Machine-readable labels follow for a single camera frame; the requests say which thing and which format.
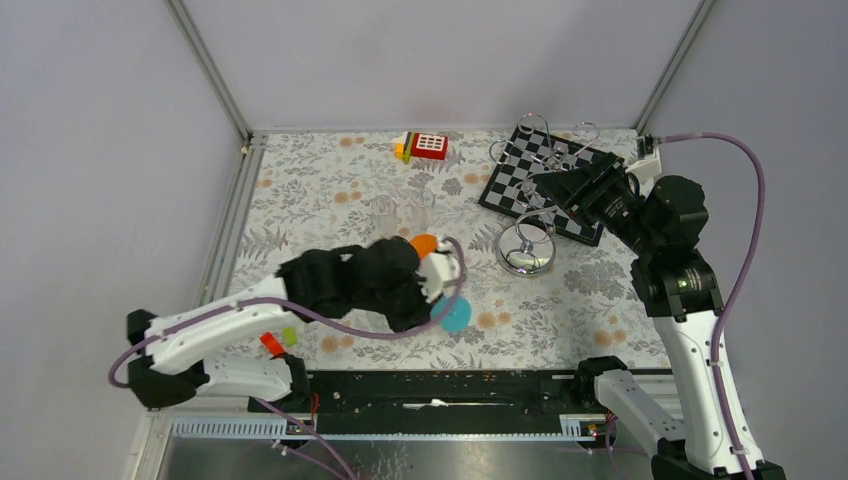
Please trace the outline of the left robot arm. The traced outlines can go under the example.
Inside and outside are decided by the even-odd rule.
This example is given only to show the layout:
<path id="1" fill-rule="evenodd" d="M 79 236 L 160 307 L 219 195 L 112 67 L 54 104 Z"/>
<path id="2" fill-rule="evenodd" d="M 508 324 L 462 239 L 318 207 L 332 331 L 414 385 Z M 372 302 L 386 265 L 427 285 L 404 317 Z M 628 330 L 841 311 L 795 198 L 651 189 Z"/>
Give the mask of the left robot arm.
<path id="1" fill-rule="evenodd" d="M 224 347 L 298 322 L 340 320 L 354 310 L 378 313 L 393 333 L 404 333 L 429 320 L 442 295 L 435 282 L 453 272 L 448 251 L 432 235 L 307 250 L 258 283 L 194 310 L 128 314 L 133 359 L 126 381 L 114 384 L 148 409 L 201 396 L 257 397 L 296 411 L 310 397 L 302 360 L 278 352 L 268 360 L 228 358 Z"/>

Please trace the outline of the clear champagne flute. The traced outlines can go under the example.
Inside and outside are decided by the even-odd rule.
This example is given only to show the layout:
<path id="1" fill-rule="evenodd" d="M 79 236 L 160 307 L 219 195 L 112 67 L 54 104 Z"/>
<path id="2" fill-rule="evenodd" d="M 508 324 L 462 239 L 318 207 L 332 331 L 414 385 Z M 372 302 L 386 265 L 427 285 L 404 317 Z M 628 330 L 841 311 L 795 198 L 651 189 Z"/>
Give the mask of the clear champagne flute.
<path id="1" fill-rule="evenodd" d="M 432 223 L 435 194 L 426 187 L 412 190 L 409 196 L 410 217 L 413 226 L 419 232 L 425 232 Z"/>

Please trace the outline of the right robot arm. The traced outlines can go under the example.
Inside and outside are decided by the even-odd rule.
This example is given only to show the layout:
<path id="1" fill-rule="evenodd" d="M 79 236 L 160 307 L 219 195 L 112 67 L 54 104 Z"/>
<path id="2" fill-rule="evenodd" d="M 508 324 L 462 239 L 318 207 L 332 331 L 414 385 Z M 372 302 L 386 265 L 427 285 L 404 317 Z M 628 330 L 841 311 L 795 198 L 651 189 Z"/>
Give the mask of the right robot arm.
<path id="1" fill-rule="evenodd" d="M 602 225 L 634 253 L 632 285 L 670 360 L 682 415 L 672 417 L 610 356 L 579 364 L 577 405 L 609 410 L 641 444 L 656 479 L 783 478 L 754 440 L 735 388 L 723 334 L 730 304 L 697 248 L 708 219 L 702 187 L 667 175 L 639 195 L 635 175 L 613 154 L 534 183 L 571 219 Z"/>

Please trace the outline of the teal wine glass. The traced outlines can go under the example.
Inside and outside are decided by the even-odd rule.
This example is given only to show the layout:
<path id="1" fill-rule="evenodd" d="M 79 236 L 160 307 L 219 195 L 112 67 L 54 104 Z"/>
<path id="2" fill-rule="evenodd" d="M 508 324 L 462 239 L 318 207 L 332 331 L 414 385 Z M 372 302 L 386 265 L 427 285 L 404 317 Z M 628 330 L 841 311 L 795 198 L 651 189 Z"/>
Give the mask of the teal wine glass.
<path id="1" fill-rule="evenodd" d="M 430 311 L 431 320 L 437 320 L 442 329 L 448 333 L 457 333 L 468 327 L 471 317 L 472 307 L 464 296 L 444 296 Z"/>

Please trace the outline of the orange wine glass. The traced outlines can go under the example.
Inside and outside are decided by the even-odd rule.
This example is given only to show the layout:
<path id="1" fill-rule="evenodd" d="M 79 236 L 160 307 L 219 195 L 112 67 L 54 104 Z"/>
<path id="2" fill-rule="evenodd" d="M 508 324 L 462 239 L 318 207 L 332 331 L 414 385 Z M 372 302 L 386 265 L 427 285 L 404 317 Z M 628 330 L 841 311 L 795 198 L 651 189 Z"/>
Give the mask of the orange wine glass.
<path id="1" fill-rule="evenodd" d="M 420 234 L 409 240 L 409 244 L 414 248 L 420 260 L 425 259 L 429 254 L 434 253 L 439 248 L 439 240 L 432 234 Z"/>

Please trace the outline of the clear wine glass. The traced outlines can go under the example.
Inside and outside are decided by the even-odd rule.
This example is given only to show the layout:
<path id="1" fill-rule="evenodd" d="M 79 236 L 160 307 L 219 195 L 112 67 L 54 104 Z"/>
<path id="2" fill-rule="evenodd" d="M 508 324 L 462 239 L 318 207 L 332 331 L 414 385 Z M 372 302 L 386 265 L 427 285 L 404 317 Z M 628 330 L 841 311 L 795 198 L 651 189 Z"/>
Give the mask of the clear wine glass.
<path id="1" fill-rule="evenodd" d="M 378 195 L 370 201 L 374 233 L 379 238 L 390 238 L 397 231 L 397 203 L 389 195 Z"/>

